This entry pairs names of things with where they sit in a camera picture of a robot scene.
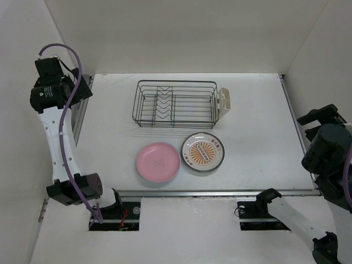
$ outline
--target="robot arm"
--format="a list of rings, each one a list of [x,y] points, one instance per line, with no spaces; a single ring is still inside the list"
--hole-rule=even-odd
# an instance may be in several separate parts
[[[243,215],[273,217],[285,224],[312,251],[317,264],[347,264],[352,261],[352,210],[343,188],[343,169],[352,143],[352,126],[346,124],[333,104],[312,110],[298,122],[305,125],[316,120],[321,125],[305,131],[312,143],[302,165],[310,173],[318,175],[315,183],[328,201],[337,235],[312,223],[274,189],[261,192],[256,201],[238,202],[238,205],[244,208]],[[352,180],[349,180],[352,177],[348,176],[347,186],[352,190]]]
[[[49,197],[64,205],[81,204],[82,200],[73,188],[65,170],[59,142],[60,118],[74,84],[69,76],[63,74],[58,58],[39,59],[35,64],[40,77],[31,90],[30,103],[43,124],[52,157],[53,185],[47,187],[47,193]],[[76,69],[72,73],[78,78]],[[81,79],[70,105],[90,96],[92,93],[87,83]],[[87,174],[80,164],[72,132],[70,108],[63,120],[61,136],[69,170],[85,199],[99,199],[98,202],[103,207],[115,203],[113,189],[104,190],[99,175],[97,173]]]

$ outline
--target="metal wire basket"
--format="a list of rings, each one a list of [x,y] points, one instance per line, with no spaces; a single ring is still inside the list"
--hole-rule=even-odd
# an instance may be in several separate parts
[[[213,128],[219,120],[213,81],[141,80],[132,119],[140,127]]]

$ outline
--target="white table surface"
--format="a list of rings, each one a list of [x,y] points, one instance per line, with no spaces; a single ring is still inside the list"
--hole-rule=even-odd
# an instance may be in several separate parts
[[[288,197],[334,232],[322,197]],[[241,231],[234,198],[142,199],[137,232],[88,232],[84,205],[50,200],[31,264],[314,264],[289,231]]]
[[[232,108],[211,130],[225,148],[214,172],[200,174],[182,164],[163,184],[143,179],[138,152],[152,142],[180,150],[199,130],[140,128],[132,120],[137,82],[142,79],[208,80],[230,90]],[[87,173],[98,173],[117,190],[248,191],[311,190],[311,175],[301,166],[303,150],[278,74],[97,74],[78,141]]]

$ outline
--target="decorative plate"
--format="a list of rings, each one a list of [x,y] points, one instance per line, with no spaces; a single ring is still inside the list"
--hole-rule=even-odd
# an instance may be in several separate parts
[[[191,169],[197,172],[211,172],[221,165],[225,157],[225,149],[214,135],[196,133],[183,142],[181,156]]]

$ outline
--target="pink bowl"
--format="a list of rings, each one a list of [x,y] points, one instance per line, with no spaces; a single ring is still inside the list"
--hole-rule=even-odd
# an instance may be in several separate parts
[[[146,180],[164,183],[176,176],[181,157],[176,148],[164,142],[145,146],[137,156],[137,170]]]

